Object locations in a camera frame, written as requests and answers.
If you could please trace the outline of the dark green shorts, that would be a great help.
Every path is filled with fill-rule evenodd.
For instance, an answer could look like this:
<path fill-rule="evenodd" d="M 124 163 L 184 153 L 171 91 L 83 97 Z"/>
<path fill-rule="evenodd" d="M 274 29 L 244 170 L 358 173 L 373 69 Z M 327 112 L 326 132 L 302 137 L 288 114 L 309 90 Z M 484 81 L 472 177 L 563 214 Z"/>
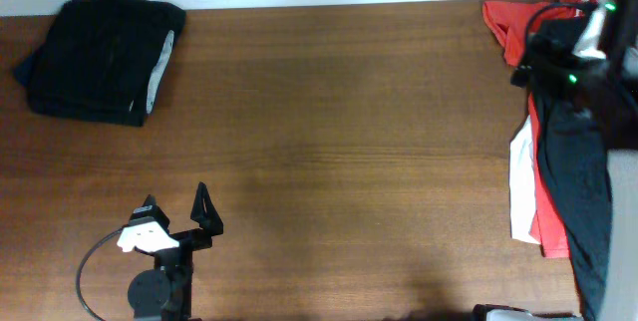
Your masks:
<path fill-rule="evenodd" d="M 69 0 L 36 49 L 40 55 L 24 87 L 29 108 L 142 126 L 185 22 L 185 11 L 167 2 Z"/>

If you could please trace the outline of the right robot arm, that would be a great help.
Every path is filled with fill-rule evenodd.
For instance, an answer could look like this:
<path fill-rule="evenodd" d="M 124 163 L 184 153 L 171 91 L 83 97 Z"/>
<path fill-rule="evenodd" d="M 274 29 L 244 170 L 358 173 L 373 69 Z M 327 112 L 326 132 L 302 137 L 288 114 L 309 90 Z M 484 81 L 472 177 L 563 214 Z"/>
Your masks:
<path fill-rule="evenodd" d="M 637 316 L 637 0 L 487 1 L 527 93 L 509 145 L 515 240 L 573 270 L 582 320 Z"/>

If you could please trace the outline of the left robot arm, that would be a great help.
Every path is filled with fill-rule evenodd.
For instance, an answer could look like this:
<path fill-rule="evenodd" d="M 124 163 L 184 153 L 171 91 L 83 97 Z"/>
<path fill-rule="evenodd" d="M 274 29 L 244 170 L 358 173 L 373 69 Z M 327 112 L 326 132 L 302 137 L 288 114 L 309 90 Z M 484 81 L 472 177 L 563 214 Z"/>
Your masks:
<path fill-rule="evenodd" d="M 138 274 L 128 289 L 136 320 L 187 321 L 192 318 L 193 254 L 208 249 L 223 233 L 223 221 L 204 183 L 197 186 L 190 213 L 194 229 L 171 233 L 169 218 L 149 195 L 132 213 L 118 240 L 124 252 L 154 259 L 154 267 Z"/>

